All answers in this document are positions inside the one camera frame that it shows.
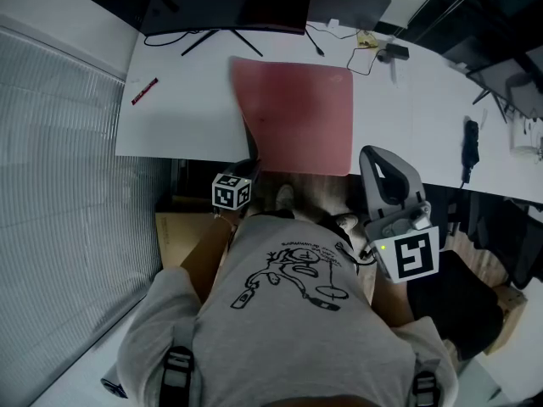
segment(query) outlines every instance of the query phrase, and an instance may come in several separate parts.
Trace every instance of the strap buckle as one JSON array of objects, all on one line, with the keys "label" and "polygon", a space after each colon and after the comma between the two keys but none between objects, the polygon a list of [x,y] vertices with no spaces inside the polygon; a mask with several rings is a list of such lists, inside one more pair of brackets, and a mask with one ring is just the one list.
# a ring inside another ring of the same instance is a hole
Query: strap buckle
[{"label": "strap buckle", "polygon": [[415,376],[412,391],[413,395],[415,395],[416,407],[437,407],[439,391],[435,375],[432,372],[419,372]]},{"label": "strap buckle", "polygon": [[185,347],[172,347],[168,350],[160,389],[160,407],[188,405],[193,369],[192,351]]}]

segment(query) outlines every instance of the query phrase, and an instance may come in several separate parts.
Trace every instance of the monitor stand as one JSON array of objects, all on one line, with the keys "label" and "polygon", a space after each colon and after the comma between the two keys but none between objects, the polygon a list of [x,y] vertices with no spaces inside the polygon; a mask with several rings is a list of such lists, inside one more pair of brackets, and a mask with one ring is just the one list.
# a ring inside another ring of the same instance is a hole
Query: monitor stand
[{"label": "monitor stand", "polygon": [[[489,93],[491,93],[489,90],[487,89],[483,89],[483,91],[475,98],[475,101],[472,102],[472,105],[475,105],[476,103],[478,103],[481,99],[483,99],[484,97],[486,97]],[[492,97],[494,98],[494,101],[496,103],[496,105],[498,106],[498,109],[500,109],[500,113],[501,113],[501,117],[503,118],[503,121],[505,123],[507,123],[507,119],[506,119],[506,112],[507,112],[507,108],[509,106],[506,107],[505,110],[503,110],[503,108],[501,107],[501,104],[500,104],[500,100],[498,99],[498,97],[492,93]]]},{"label": "monitor stand", "polygon": [[[213,30],[213,31],[208,31],[205,35],[203,35],[201,38],[199,38],[193,45],[191,45],[189,48],[187,48],[184,52],[181,53],[182,56],[184,56],[185,54],[187,54],[189,51],[191,51],[193,48],[196,48],[198,45],[200,45],[203,41],[205,41],[206,39],[209,39],[210,37],[212,37],[213,35],[215,35],[215,33],[217,32],[218,30]],[[239,39],[241,39],[243,42],[245,42],[249,47],[251,47],[253,49],[253,51],[255,51],[255,53],[257,53],[259,56],[261,56],[262,58],[264,57],[264,55],[258,51],[254,46],[253,44],[251,44],[249,41],[247,41],[247,39],[245,39],[243,36],[241,36],[238,31],[235,31],[235,30],[230,30],[234,35],[236,35]]]}]

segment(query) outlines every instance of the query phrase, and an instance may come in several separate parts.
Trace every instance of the cable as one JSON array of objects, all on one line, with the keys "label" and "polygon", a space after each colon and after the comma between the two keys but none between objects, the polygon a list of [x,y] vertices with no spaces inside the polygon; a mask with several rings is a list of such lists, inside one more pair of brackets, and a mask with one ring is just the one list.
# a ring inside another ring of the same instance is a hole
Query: cable
[{"label": "cable", "polygon": [[347,66],[345,68],[347,68],[347,70],[349,70],[350,72],[354,72],[356,74],[360,74],[360,75],[370,75],[370,73],[372,72],[372,68],[373,68],[373,63],[375,62],[375,59],[377,58],[377,56],[379,55],[379,53],[381,53],[382,51],[386,51],[384,48],[380,49],[379,51],[377,51],[375,53],[375,57],[373,58],[372,60],[372,63],[370,64],[370,69],[369,71],[364,74],[363,72],[358,72],[358,71],[355,71],[355,70],[352,70],[351,68],[349,68],[349,65],[350,65],[350,61],[355,57],[355,52],[356,50],[367,50],[367,48],[355,48],[353,49],[353,53],[350,55],[350,59],[349,59],[349,62],[347,62]]},{"label": "cable", "polygon": [[305,29],[305,33],[307,34],[307,37],[309,38],[309,40],[311,42],[313,42],[313,45],[315,46],[316,48],[316,53],[319,55],[319,56],[323,56],[324,57],[324,52],[319,48],[318,45],[316,45],[315,41],[313,41],[313,38],[311,37],[311,35],[309,34],[309,31],[307,31],[307,29]]},{"label": "cable", "polygon": [[368,263],[362,263],[362,262],[355,262],[355,265],[357,266],[360,266],[360,267],[367,267],[369,265],[373,265],[375,264],[377,261],[375,260],[375,258],[373,258],[370,262]]},{"label": "cable", "polygon": [[338,36],[336,35],[335,33],[332,33],[331,31],[327,31],[327,30],[324,30],[324,29],[317,29],[314,25],[311,25],[311,24],[306,24],[308,27],[310,27],[311,29],[315,29],[316,31],[323,31],[325,33],[328,33],[329,35],[332,35],[334,37],[337,37],[338,39],[347,39],[348,37],[353,37],[353,36],[356,36],[358,35],[362,29],[359,29],[358,31],[356,31],[356,33],[353,33],[352,35],[347,35],[347,36]]},{"label": "cable", "polygon": [[165,47],[166,45],[171,45],[171,44],[175,44],[176,42],[179,42],[181,41],[181,39],[183,39],[186,35],[190,34],[190,35],[196,35],[197,33],[200,33],[201,31],[187,31],[183,36],[181,37],[178,37],[175,41],[170,41],[170,42],[166,42],[166,43],[163,43],[163,44],[147,44],[147,40],[151,37],[151,36],[146,36],[145,37],[145,40],[143,41],[143,44],[144,45],[147,45],[148,47]]}]

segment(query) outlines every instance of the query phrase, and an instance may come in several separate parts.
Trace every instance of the white sneaker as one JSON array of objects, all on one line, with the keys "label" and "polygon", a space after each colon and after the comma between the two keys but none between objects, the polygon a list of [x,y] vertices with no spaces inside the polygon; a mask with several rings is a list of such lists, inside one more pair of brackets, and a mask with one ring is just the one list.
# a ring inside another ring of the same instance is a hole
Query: white sneaker
[{"label": "white sneaker", "polygon": [[275,197],[275,210],[294,209],[294,189],[290,184],[283,184]]},{"label": "white sneaker", "polygon": [[336,218],[336,225],[338,225],[345,232],[349,232],[356,225],[358,225],[358,217],[354,214],[338,215]]}]

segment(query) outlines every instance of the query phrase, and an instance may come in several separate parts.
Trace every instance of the red mat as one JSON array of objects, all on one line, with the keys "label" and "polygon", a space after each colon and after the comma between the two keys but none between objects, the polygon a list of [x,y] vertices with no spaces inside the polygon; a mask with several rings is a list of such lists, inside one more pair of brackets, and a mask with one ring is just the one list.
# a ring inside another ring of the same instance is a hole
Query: red mat
[{"label": "red mat", "polygon": [[232,83],[263,170],[349,174],[353,138],[349,70],[233,59]]}]

